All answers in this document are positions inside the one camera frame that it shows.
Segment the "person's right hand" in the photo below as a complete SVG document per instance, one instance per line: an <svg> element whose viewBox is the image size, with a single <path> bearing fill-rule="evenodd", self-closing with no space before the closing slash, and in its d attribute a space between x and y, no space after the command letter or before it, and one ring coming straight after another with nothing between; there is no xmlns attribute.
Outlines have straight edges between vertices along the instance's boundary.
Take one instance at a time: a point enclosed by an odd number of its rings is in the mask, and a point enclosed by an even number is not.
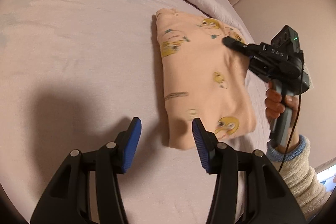
<svg viewBox="0 0 336 224"><path fill-rule="evenodd" d="M285 96L285 103L282 103L282 95L278 93L271 82L268 82L268 90L266 91L265 105L266 110L265 114L268 119L268 122L271 123L272 120L278 118L280 114L285 111L285 108L288 107L292 109L291 123L288 128L288 135L286 138L285 145L278 145L276 150L282 154L285 152L293 151L299 145L299 133L296 129L291 133L294 128L295 120L298 114L298 97L297 96Z"/></svg>

